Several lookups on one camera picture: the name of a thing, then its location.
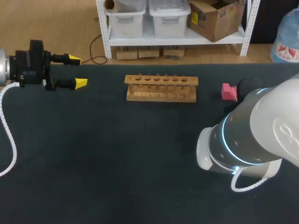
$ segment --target wooden test tube rack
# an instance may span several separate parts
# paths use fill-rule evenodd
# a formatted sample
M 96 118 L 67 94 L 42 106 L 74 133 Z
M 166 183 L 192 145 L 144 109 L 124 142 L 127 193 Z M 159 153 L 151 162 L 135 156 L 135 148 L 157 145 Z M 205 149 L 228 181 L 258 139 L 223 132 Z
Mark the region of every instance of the wooden test tube rack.
M 128 101 L 196 102 L 197 77 L 126 75 Z

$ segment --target dark table surface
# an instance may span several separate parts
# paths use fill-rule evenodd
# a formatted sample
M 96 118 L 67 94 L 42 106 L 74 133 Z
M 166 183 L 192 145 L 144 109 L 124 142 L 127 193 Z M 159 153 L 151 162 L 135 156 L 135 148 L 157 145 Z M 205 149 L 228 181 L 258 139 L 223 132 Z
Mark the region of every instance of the dark table surface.
M 53 66 L 60 77 L 87 77 L 77 91 L 14 88 L 3 111 L 18 160 L 0 178 L 3 224 L 298 223 L 299 169 L 247 193 L 231 175 L 196 162 L 200 131 L 223 119 L 221 84 L 261 77 L 267 87 L 299 72 L 296 64 Z M 126 74 L 198 76 L 197 103 L 127 102 Z M 0 128 L 0 170 L 12 153 Z M 242 177 L 246 186 L 257 179 Z

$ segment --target pink block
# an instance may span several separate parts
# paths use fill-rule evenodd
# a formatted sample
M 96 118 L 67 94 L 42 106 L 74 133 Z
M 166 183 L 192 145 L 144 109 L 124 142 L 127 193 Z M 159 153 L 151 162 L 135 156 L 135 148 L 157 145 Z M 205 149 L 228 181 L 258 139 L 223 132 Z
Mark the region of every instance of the pink block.
M 223 100 L 234 100 L 237 101 L 237 87 L 231 87 L 228 83 L 222 84 L 222 99 Z

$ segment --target white storage box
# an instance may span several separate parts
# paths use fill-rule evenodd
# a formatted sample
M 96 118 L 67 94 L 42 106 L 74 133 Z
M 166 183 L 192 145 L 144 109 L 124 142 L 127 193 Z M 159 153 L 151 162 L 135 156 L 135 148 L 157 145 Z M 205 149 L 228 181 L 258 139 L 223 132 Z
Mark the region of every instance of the white storage box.
M 190 13 L 188 0 L 149 0 L 156 38 L 184 38 Z
M 112 32 L 118 38 L 142 37 L 143 15 L 146 10 L 146 0 L 118 0 L 119 2 L 133 6 L 133 13 L 110 13 L 109 24 Z

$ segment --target white shelf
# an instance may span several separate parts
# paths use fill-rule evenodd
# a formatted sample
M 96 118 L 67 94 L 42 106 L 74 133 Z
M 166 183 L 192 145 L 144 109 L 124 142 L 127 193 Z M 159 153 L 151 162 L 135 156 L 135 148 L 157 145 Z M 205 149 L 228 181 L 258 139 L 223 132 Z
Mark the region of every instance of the white shelf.
M 143 37 L 140 38 L 116 38 L 113 32 L 110 34 L 108 43 L 110 46 L 152 46 L 152 45 L 199 45 L 199 44 L 227 44 L 243 43 L 245 32 L 242 26 L 239 26 L 238 32 L 227 36 L 217 42 L 210 42 L 203 36 L 195 33 L 193 30 L 186 28 L 185 38 L 155 38 L 153 19 L 145 16 L 143 19 Z
M 154 26 L 151 17 L 146 13 L 143 25 L 143 37 L 141 38 L 116 38 L 111 32 L 111 27 L 107 26 L 106 12 L 104 7 L 105 0 L 96 0 L 100 29 L 102 32 L 103 46 L 105 56 L 112 58 L 111 46 L 151 46 L 151 45 L 198 45 L 198 44 L 234 44 L 242 43 L 240 56 L 246 56 L 249 47 L 253 26 L 256 21 L 256 15 L 260 5 L 260 0 L 247 0 L 247 22 L 244 32 L 242 26 L 238 32 L 223 38 L 215 43 L 210 42 L 201 35 L 195 33 L 189 28 L 186 29 L 185 38 L 175 39 L 156 39 Z

